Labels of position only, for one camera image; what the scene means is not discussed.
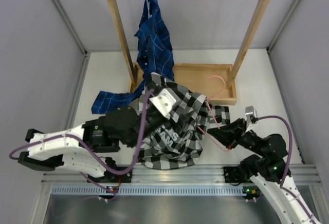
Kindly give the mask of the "pink wire hanger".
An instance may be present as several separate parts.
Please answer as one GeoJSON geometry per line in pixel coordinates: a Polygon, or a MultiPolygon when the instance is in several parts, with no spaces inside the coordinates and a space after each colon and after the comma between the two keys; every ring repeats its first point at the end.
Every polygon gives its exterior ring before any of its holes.
{"type": "MultiPolygon", "coordinates": [[[[214,97],[216,97],[216,96],[218,96],[225,88],[226,88],[226,82],[225,82],[225,80],[221,77],[221,76],[218,76],[218,75],[212,75],[212,76],[209,76],[209,77],[207,77],[207,80],[208,79],[211,79],[211,78],[219,78],[221,81],[222,81],[222,83],[223,83],[223,87],[220,89],[220,91],[218,91],[218,92],[216,92],[215,94],[213,94],[213,95],[211,95],[211,96],[208,96],[206,99],[205,99],[205,102],[206,102],[206,106],[207,106],[207,108],[208,108],[208,110],[209,110],[209,112],[210,112],[210,114],[211,114],[211,116],[212,116],[212,118],[213,118],[213,121],[215,122],[215,124],[216,124],[216,126],[217,126],[217,128],[218,129],[220,129],[220,126],[219,126],[219,124],[218,124],[218,122],[217,122],[217,120],[216,120],[216,117],[215,117],[215,115],[214,115],[214,113],[213,113],[213,111],[212,111],[212,109],[211,109],[211,107],[210,107],[210,103],[209,103],[209,101],[212,99],[212,98],[214,98],[214,97]]],[[[220,145],[219,145],[219,143],[218,142],[216,142],[215,141],[215,139],[214,138],[212,138],[207,132],[205,132],[200,126],[198,127],[198,129],[208,138],[208,139],[210,139],[221,151],[223,151],[223,152],[225,152],[225,153],[227,153],[227,152],[229,152],[229,149],[227,149],[227,148],[223,148],[223,147],[221,147],[220,145]]]]}

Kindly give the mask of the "black white checkered shirt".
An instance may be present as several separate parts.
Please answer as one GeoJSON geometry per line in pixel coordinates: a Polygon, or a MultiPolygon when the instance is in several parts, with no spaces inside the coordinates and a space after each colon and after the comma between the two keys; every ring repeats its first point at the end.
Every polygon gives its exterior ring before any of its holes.
{"type": "MultiPolygon", "coordinates": [[[[204,131],[217,128],[206,106],[205,95],[192,92],[187,87],[177,84],[157,73],[148,78],[144,91],[139,97],[139,109],[143,108],[145,95],[149,89],[153,94],[167,88],[174,92],[177,103],[171,111],[170,119],[144,138],[138,155],[138,162],[150,169],[173,170],[194,165],[203,148],[200,141],[204,131]]],[[[230,123],[230,112],[227,106],[211,105],[219,126],[230,123]]]]}

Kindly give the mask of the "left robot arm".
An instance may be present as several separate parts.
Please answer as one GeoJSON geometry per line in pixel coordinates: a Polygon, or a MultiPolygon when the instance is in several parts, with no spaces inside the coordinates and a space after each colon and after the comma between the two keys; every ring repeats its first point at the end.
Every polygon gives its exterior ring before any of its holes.
{"type": "Polygon", "coordinates": [[[17,161],[35,171],[67,169],[87,174],[98,182],[111,182],[118,175],[116,171],[124,168],[101,155],[120,151],[120,144],[135,148],[141,127],[144,128],[142,138],[146,138],[166,121],[154,107],[142,119],[141,114],[126,106],[61,132],[44,134],[29,129],[26,141],[30,148],[21,152],[17,161]]]}

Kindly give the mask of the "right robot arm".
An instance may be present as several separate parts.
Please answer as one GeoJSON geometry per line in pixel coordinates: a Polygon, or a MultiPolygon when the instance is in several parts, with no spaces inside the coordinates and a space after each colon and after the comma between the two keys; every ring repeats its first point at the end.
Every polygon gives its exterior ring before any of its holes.
{"type": "Polygon", "coordinates": [[[281,223],[319,223],[301,196],[289,169],[292,145],[280,134],[259,137],[250,129],[259,118],[237,119],[220,128],[210,128],[207,133],[231,150],[240,145],[253,152],[237,166],[224,168],[225,182],[234,186],[253,183],[253,193],[245,188],[246,200],[255,201],[264,196],[275,210],[281,223]]]}

